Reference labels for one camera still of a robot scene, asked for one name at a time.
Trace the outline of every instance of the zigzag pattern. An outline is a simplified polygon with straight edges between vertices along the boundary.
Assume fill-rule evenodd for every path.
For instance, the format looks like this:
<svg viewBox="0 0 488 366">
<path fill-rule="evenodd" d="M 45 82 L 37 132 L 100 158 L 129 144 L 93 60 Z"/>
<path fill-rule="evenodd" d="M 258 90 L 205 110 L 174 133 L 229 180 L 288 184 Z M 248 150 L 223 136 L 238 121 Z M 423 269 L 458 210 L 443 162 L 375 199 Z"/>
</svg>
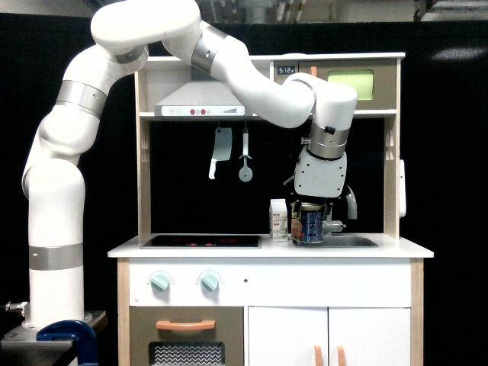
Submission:
<svg viewBox="0 0 488 366">
<path fill-rule="evenodd" d="M 219 346 L 158 345 L 154 348 L 155 365 L 207 366 L 223 363 Z"/>
</svg>

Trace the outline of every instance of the orange handle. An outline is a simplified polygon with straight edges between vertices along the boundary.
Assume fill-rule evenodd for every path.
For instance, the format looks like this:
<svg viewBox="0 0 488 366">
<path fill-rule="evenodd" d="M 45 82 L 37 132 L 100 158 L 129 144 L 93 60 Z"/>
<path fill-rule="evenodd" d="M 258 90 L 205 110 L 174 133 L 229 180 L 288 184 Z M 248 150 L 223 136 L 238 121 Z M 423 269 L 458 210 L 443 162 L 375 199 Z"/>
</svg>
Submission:
<svg viewBox="0 0 488 366">
<path fill-rule="evenodd" d="M 156 328 L 161 330 L 205 330 L 215 328 L 215 320 L 203 320 L 199 323 L 171 323 L 169 320 L 160 320 Z"/>
<path fill-rule="evenodd" d="M 339 366 L 345 366 L 344 348 L 339 346 L 337 352 L 339 353 Z"/>
<path fill-rule="evenodd" d="M 319 345 L 315 346 L 315 365 L 316 366 L 323 366 L 322 363 L 322 349 L 320 349 Z"/>
</svg>

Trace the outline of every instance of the ceiling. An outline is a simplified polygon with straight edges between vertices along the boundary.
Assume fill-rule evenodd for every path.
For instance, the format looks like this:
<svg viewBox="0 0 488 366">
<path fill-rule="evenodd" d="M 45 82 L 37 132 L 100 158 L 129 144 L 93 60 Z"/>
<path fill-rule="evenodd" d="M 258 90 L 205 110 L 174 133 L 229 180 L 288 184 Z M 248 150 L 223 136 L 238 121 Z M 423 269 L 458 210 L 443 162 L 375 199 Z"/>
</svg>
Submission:
<svg viewBox="0 0 488 366">
<path fill-rule="evenodd" d="M 102 6 L 118 1 L 121 0 L 0 0 L 0 12 L 90 18 Z M 282 17 L 278 15 L 280 2 L 283 5 L 292 2 L 290 11 Z M 301 2 L 303 11 L 299 12 Z M 202 19 L 209 23 L 355 23 L 488 18 L 487 1 L 197 0 L 197 3 Z"/>
</svg>

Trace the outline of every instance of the sink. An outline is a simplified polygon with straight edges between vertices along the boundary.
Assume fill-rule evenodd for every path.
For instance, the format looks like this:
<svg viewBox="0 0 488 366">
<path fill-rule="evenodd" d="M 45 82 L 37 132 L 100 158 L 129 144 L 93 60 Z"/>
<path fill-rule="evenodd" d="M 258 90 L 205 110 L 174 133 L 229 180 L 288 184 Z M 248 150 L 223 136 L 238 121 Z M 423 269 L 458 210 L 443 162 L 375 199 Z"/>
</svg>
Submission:
<svg viewBox="0 0 488 366">
<path fill-rule="evenodd" d="M 360 236 L 324 235 L 322 242 L 291 240 L 295 246 L 304 248 L 377 248 L 378 244 Z"/>
</svg>

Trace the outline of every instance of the blue clamp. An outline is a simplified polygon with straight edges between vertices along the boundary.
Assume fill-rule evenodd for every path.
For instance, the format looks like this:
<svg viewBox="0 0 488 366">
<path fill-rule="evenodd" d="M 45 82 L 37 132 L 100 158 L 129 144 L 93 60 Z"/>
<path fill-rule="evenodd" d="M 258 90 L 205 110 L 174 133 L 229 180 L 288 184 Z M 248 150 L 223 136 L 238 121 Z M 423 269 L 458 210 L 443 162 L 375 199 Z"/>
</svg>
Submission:
<svg viewBox="0 0 488 366">
<path fill-rule="evenodd" d="M 93 329 L 81 320 L 63 320 L 42 328 L 37 341 L 72 339 L 76 341 L 79 366 L 98 366 L 97 336 Z"/>
</svg>

